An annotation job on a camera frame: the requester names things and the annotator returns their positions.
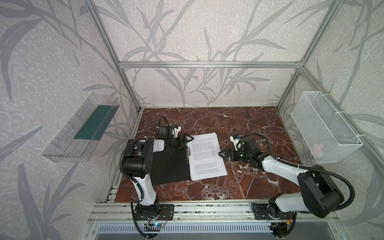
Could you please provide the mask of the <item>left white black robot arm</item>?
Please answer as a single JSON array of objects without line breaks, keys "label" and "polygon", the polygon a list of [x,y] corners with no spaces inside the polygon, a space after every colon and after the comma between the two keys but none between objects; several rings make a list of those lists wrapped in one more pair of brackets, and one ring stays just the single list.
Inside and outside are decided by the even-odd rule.
[{"label": "left white black robot arm", "polygon": [[161,211],[153,186],[190,180],[189,134],[180,126],[160,126],[152,138],[129,140],[120,158],[120,172],[134,184],[136,212],[157,215]]}]

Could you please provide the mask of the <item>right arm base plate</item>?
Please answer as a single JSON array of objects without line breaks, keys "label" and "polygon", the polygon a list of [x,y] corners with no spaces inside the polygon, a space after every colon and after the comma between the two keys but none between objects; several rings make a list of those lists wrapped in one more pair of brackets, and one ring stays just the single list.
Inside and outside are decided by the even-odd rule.
[{"label": "right arm base plate", "polygon": [[293,212],[282,212],[277,206],[271,204],[251,203],[251,210],[255,220],[291,221]]}]

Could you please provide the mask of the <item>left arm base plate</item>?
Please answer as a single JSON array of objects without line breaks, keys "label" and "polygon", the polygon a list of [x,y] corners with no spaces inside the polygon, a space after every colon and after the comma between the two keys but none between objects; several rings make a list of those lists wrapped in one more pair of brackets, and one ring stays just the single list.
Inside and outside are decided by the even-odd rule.
[{"label": "left arm base plate", "polygon": [[173,220],[175,212],[175,205],[173,204],[160,204],[144,206],[137,204],[134,208],[133,215],[137,221],[144,221],[150,219],[157,219],[160,221],[171,221]]}]

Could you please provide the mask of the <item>beige black ring binder folder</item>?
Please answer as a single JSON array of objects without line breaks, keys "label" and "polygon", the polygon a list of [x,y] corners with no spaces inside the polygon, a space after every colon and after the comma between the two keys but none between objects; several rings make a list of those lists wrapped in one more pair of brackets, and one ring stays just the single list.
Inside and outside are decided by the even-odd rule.
[{"label": "beige black ring binder folder", "polygon": [[154,153],[150,175],[154,186],[191,180],[188,147]]}]

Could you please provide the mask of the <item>printed sheet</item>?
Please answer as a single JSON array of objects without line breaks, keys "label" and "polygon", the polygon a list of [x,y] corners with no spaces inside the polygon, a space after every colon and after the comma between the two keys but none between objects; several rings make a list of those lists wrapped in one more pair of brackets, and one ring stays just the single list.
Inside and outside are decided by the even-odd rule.
[{"label": "printed sheet", "polygon": [[220,145],[216,133],[193,136],[187,145],[191,180],[226,176],[224,160],[219,156]]}]

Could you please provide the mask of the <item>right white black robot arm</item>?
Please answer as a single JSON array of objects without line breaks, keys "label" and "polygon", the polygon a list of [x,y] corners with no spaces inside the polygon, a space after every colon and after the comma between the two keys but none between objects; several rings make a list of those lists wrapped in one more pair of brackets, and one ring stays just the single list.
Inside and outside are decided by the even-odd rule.
[{"label": "right white black robot arm", "polygon": [[345,209],[355,200],[355,189],[346,178],[320,165],[309,167],[282,160],[274,156],[270,144],[267,145],[269,152],[262,152],[255,137],[256,134],[231,136],[234,148],[224,149],[218,155],[225,161],[249,163],[260,171],[280,176],[300,188],[297,193],[276,195],[267,204],[252,203],[256,218],[279,220],[285,213],[298,212],[325,218],[333,211]]}]

